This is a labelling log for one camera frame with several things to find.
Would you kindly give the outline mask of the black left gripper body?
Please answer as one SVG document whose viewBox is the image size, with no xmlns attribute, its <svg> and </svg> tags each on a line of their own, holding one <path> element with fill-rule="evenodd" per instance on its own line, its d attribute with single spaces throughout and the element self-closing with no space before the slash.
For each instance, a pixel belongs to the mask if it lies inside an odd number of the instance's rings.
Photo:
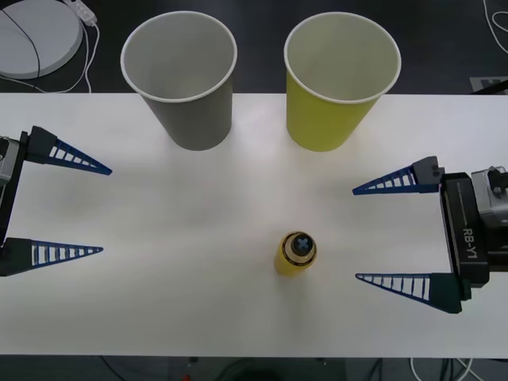
<svg viewBox="0 0 508 381">
<path fill-rule="evenodd" d="M 27 132 L 22 132 L 18 140 L 1 137 L 1 245 L 6 239 L 28 140 Z"/>
</svg>

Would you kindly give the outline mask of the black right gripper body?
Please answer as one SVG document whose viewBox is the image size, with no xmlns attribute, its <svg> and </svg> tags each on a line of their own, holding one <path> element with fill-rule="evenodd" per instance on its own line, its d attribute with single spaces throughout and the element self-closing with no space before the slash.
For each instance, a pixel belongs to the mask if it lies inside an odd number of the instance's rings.
<svg viewBox="0 0 508 381">
<path fill-rule="evenodd" d="M 477 197 L 488 189 L 487 173 L 444 175 L 440 186 L 441 212 L 454 275 L 481 288 L 490 280 L 487 239 Z"/>
</svg>

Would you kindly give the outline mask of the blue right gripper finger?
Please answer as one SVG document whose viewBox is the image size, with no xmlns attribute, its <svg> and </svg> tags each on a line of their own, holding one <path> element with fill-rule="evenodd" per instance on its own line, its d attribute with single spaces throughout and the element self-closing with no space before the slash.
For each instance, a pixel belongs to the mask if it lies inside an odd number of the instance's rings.
<svg viewBox="0 0 508 381">
<path fill-rule="evenodd" d="M 356 273 L 355 277 L 447 314 L 460 313 L 462 302 L 471 299 L 470 280 L 453 273 Z"/>
<path fill-rule="evenodd" d="M 438 166 L 437 158 L 427 156 L 410 166 L 403 167 L 354 188 L 352 194 L 437 193 L 444 173 L 445 169 Z"/>
</svg>

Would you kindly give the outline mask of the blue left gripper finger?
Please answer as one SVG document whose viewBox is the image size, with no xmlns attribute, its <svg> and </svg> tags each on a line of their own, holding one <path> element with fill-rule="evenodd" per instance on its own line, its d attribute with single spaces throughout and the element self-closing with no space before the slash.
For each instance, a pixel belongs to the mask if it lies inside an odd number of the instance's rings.
<svg viewBox="0 0 508 381">
<path fill-rule="evenodd" d="M 1 277 L 77 260 L 103 250 L 98 246 L 7 238 L 1 247 Z"/>
<path fill-rule="evenodd" d="M 106 165 L 38 126 L 33 126 L 29 134 L 26 159 L 37 164 L 68 167 L 100 175 L 112 173 Z"/>
</svg>

